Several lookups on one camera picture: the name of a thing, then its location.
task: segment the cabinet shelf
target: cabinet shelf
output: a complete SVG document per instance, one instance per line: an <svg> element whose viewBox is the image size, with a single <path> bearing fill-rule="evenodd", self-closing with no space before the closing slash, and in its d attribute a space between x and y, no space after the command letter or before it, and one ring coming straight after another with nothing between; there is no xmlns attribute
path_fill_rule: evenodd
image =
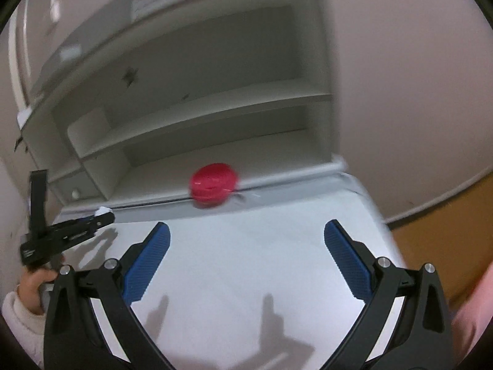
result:
<svg viewBox="0 0 493 370"><path fill-rule="evenodd" d="M329 94L301 79L269 82L174 105L114 129L110 128L103 111L98 110L87 114L68 127L68 137L80 157L88 160L111 149L151 138L160 133L230 116L308 105L326 101L328 98ZM97 133L103 136L85 150L84 148L91 143L88 138L95 136L95 123L98 124Z"/></svg>
<svg viewBox="0 0 493 370"><path fill-rule="evenodd" d="M66 176L72 175L81 169L78 159L72 156L60 168L48 173L48 183L53 183Z"/></svg>
<svg viewBox="0 0 493 370"><path fill-rule="evenodd" d="M225 162L238 172L238 189L326 174L328 163L308 131L273 134L182 153L131 168L115 189L112 206L188 198L188 182L200 167Z"/></svg>

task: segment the person's arm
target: person's arm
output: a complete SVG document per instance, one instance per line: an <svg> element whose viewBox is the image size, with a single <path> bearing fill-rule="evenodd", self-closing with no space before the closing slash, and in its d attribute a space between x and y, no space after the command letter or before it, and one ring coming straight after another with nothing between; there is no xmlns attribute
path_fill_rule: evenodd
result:
<svg viewBox="0 0 493 370"><path fill-rule="evenodd" d="M493 263L452 320L455 360L460 363L476 345L493 317Z"/></svg>
<svg viewBox="0 0 493 370"><path fill-rule="evenodd" d="M15 338L31 359L43 368L43 338L46 316L41 307L38 288L53 281L56 271L40 268L24 269L17 290L9 293L2 306L2 315Z"/></svg>

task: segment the red lid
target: red lid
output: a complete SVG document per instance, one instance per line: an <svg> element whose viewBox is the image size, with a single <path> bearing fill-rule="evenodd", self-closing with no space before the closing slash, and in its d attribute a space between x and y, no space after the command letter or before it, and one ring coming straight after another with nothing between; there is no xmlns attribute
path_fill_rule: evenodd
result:
<svg viewBox="0 0 493 370"><path fill-rule="evenodd" d="M203 166L190 179L192 198L205 205L223 203L236 188L238 176L227 164Z"/></svg>

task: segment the white sleeve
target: white sleeve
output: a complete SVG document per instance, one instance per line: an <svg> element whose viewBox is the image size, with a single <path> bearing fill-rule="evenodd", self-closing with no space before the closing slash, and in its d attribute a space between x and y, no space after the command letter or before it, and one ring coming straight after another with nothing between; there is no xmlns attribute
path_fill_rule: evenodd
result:
<svg viewBox="0 0 493 370"><path fill-rule="evenodd" d="M2 306L2 315L15 338L31 359L43 368L43 339L46 316L27 310L16 292L10 292Z"/></svg>

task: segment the wooden floor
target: wooden floor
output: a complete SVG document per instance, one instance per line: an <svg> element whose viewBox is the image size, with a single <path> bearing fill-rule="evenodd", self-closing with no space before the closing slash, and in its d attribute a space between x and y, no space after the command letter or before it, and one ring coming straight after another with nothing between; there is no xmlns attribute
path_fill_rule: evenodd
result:
<svg viewBox="0 0 493 370"><path fill-rule="evenodd" d="M493 261L493 174L393 235L409 268L435 265L457 308Z"/></svg>

